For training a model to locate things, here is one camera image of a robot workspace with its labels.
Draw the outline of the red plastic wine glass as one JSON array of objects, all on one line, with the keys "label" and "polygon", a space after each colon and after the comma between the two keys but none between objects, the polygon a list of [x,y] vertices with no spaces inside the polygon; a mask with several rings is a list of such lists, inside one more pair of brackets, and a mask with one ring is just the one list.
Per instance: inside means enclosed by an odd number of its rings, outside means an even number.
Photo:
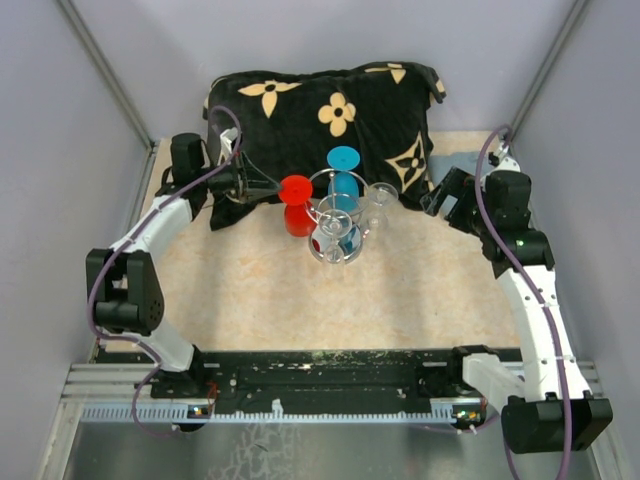
[{"label": "red plastic wine glass", "polygon": [[281,186],[278,197],[285,205],[285,229],[294,237],[308,237],[316,226],[307,213],[313,194],[311,181],[303,175],[289,175],[281,181]]}]

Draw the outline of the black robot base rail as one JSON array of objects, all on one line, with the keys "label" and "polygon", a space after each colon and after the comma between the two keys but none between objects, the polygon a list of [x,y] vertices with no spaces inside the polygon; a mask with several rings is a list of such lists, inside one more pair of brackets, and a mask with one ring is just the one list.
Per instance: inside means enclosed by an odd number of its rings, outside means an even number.
[{"label": "black robot base rail", "polygon": [[461,380],[461,360],[484,350],[204,352],[197,373],[158,372],[148,385],[154,400],[185,401],[196,423],[268,414],[447,421],[455,410],[481,410],[480,394]]}]

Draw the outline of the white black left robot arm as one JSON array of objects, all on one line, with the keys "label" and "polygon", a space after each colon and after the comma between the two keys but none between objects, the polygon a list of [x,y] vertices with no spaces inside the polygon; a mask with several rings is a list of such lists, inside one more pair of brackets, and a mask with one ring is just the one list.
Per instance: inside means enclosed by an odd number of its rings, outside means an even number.
[{"label": "white black left robot arm", "polygon": [[282,189],[239,151],[239,133],[221,136],[222,156],[205,159],[195,133],[174,136],[171,167],[149,210],[120,240],[86,257],[87,313],[102,340],[140,346],[176,389],[194,397],[208,384],[201,354],[170,324],[155,264],[173,240],[199,215],[208,195],[230,195],[255,203]]}]

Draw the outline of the clear wine glass front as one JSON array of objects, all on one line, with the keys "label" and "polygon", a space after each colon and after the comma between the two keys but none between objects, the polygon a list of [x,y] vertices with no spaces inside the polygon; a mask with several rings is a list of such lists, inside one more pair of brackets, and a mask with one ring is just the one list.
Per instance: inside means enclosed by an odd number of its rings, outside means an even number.
[{"label": "clear wine glass front", "polygon": [[352,228],[351,217],[343,210],[329,209],[321,214],[318,226],[321,232],[330,239],[330,243],[323,253],[323,261],[328,265],[342,264],[344,251],[339,242]]}]

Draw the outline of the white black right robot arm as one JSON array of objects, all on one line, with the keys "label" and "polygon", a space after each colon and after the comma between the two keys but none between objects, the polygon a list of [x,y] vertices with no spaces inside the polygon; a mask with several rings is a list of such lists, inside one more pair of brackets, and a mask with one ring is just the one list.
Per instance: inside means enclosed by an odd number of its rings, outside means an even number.
[{"label": "white black right robot arm", "polygon": [[454,349],[446,380],[458,395],[477,391],[486,399],[512,452],[583,451],[609,426],[613,411],[608,399],[595,397],[573,354],[549,241],[530,225],[531,187],[518,171],[496,169],[476,179],[453,167],[421,200],[431,216],[452,200],[446,221],[480,239],[520,341],[522,376],[480,345]]}]

